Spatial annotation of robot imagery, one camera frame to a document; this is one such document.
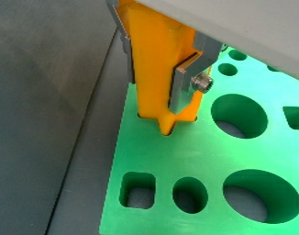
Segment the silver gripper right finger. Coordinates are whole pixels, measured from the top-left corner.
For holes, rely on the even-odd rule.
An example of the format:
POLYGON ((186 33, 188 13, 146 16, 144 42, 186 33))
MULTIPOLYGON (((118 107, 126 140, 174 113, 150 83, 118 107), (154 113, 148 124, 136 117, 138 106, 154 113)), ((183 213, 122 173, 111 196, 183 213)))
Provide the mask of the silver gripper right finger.
POLYGON ((196 52, 179 62, 172 71, 172 86, 168 108, 179 114, 192 101, 196 91, 206 94, 214 84, 207 70, 216 62, 222 43, 200 32, 195 33, 194 49, 196 52))

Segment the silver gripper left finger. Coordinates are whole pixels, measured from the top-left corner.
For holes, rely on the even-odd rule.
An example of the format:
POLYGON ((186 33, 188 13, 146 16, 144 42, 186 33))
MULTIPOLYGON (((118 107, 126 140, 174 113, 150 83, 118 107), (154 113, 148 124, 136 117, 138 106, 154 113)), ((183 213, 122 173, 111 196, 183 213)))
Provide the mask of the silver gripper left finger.
POLYGON ((112 19, 115 21, 116 27, 120 32, 120 40, 123 42, 123 50, 127 55, 127 78, 128 81, 135 83, 135 72, 134 72, 134 59, 132 59, 132 47, 131 38, 127 33, 127 27, 124 26, 123 18, 119 15, 119 0, 106 0, 107 6, 110 8, 112 19))

